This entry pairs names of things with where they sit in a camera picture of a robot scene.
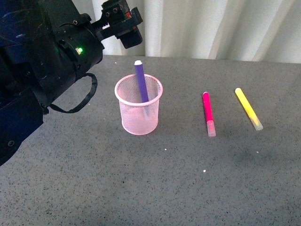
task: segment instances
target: translucent marker tip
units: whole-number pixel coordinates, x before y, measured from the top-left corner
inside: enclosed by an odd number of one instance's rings
[[[207,122],[207,129],[208,129],[208,136],[209,137],[215,137],[216,136],[213,120],[209,120]]]
[[[235,90],[235,93],[237,95],[237,97],[239,98],[242,106],[244,107],[246,113],[248,114],[251,122],[253,123],[254,127],[256,130],[262,130],[263,126],[260,123],[257,115],[255,114],[253,108],[251,107],[249,101],[247,100],[247,98],[245,97],[243,91],[241,90],[241,88],[237,88]]]

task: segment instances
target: gray table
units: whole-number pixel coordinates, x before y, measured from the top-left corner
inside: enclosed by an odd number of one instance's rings
[[[146,136],[123,129],[114,95],[137,59],[164,87],[158,127]],[[99,86],[90,105],[50,111],[0,167],[1,225],[301,225],[301,65],[104,56],[91,72]],[[55,103],[74,107],[90,82]]]

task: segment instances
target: yellow marker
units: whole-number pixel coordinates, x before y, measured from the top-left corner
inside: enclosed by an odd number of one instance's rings
[[[256,130],[262,130],[263,126],[260,123],[259,119],[257,118],[253,108],[251,107],[249,101],[246,99],[243,91],[241,90],[241,88],[237,88],[235,90],[235,93],[237,95],[237,97],[239,98],[242,106],[244,107],[246,113],[248,114],[249,118],[251,119],[254,127]]]

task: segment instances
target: marker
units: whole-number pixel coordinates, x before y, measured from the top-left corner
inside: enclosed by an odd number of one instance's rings
[[[142,103],[148,102],[149,97],[147,95],[147,89],[145,84],[145,77],[144,77],[144,70],[141,60],[135,61],[135,70],[136,70],[136,77],[138,80],[138,86],[141,94],[141,101]]]
[[[248,114],[249,118],[251,119],[251,122],[253,123],[255,129],[256,130],[262,130],[263,126],[260,123],[259,119],[257,118],[257,115],[255,114],[253,108],[251,107],[249,101],[245,97],[245,95],[244,95],[243,91],[241,90],[241,88],[237,88],[235,90],[235,93],[236,93],[237,97],[239,98],[242,106],[244,107],[246,113]]]
[[[208,136],[215,137],[216,133],[215,133],[215,127],[213,122],[210,96],[208,92],[203,93],[203,103],[204,103],[205,116],[207,122]]]

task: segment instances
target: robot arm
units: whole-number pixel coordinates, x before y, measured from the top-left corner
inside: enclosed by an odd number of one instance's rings
[[[3,0],[0,8],[0,165],[43,123],[47,107],[103,58],[101,41],[115,35],[125,48],[138,45],[142,22],[126,0],[109,0],[90,23],[71,0]]]

